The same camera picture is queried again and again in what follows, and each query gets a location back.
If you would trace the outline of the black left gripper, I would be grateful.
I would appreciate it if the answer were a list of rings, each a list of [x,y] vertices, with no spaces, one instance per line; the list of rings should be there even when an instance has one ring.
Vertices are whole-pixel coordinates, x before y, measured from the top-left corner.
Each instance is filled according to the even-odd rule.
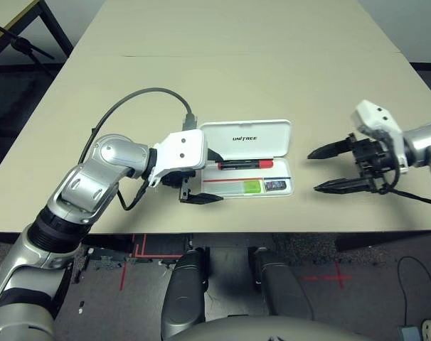
[[[214,161],[214,162],[223,162],[223,157],[219,153],[209,148],[208,154],[207,154],[207,160]],[[191,194],[189,181],[191,178],[194,178],[195,176],[196,176],[196,172],[194,170],[173,171],[165,175],[161,179],[161,183],[165,186],[178,189],[179,201],[182,203],[187,203],[192,205],[206,205],[212,202],[218,202],[223,200],[223,197],[209,194],[209,193],[199,193],[197,195]]]

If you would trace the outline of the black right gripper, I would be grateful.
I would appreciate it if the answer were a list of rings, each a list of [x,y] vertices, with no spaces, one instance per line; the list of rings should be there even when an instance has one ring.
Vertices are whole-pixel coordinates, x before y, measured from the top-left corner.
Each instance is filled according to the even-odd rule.
[[[339,178],[326,181],[314,190],[328,194],[392,192],[400,179],[400,167],[394,152],[393,139],[387,133],[374,133],[374,140],[358,140],[353,133],[348,138],[321,146],[307,158],[322,160],[352,152],[358,169],[357,178]]]

